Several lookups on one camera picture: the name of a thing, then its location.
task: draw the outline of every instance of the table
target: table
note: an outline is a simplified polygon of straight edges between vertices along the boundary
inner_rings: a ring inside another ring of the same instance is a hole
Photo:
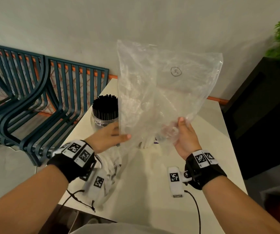
[[[112,79],[101,94],[117,95],[117,93],[117,80]],[[90,107],[65,142],[85,139],[93,133],[90,122],[91,110]],[[209,150],[219,161],[229,179],[247,193],[218,102],[206,100],[192,126],[203,149]],[[65,206],[116,222],[146,225],[172,233],[197,233],[199,224],[194,200],[189,195],[172,198],[167,180],[167,167],[177,166],[183,170],[184,165],[185,161],[179,157],[175,149],[169,156],[161,153],[158,144],[147,149],[139,149],[137,155],[128,161],[102,209],[96,209],[94,213],[74,199],[69,199]],[[83,184],[84,181],[77,178],[68,188],[74,192],[80,190]],[[185,189],[194,195],[198,203],[202,233],[224,233],[202,191],[190,185]],[[76,196],[79,200],[83,198],[80,193]],[[63,204],[68,197],[69,194],[65,192],[59,204]]]

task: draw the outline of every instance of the right hand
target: right hand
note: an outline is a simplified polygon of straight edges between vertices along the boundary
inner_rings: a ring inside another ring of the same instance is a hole
[[[202,149],[193,127],[190,123],[186,125],[185,118],[178,118],[179,139],[174,142],[174,146],[179,155],[186,160],[189,155]]]

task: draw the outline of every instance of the white wall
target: white wall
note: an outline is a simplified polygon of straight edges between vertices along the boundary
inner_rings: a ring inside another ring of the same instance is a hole
[[[269,46],[280,0],[0,0],[0,45],[119,74],[116,40],[222,52],[211,96],[230,99]]]

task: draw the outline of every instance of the chair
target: chair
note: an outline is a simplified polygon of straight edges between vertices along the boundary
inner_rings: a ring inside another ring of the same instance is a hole
[[[44,55],[0,46],[0,115],[11,111],[16,104],[28,98],[42,78]],[[7,125],[9,133],[15,132],[47,105],[42,94],[35,104],[22,111]],[[19,145],[0,134],[0,144]]]
[[[9,122],[34,104],[46,90],[53,105],[46,110],[53,111],[53,114],[20,141],[20,149],[29,155],[34,165],[40,166],[51,157],[54,149],[61,146],[107,85],[108,73],[106,68],[46,56],[42,85],[27,101],[0,117],[0,133],[18,142],[8,131]]]

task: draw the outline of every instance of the white cloth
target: white cloth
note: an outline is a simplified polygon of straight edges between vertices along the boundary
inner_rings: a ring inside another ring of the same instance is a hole
[[[71,234],[171,234],[164,230],[127,223],[86,224]]]

